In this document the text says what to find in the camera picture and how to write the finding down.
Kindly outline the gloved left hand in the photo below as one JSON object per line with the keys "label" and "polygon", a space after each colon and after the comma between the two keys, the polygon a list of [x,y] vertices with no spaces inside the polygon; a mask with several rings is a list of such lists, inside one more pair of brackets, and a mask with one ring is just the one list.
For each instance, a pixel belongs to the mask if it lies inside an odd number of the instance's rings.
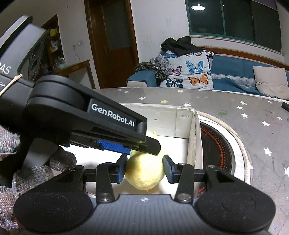
{"label": "gloved left hand", "polygon": [[23,167],[12,176],[12,186],[1,186],[1,228],[7,231],[18,229],[13,206],[24,193],[53,178],[53,172],[64,172],[76,165],[76,157],[62,147],[54,145],[48,155],[48,164]]}

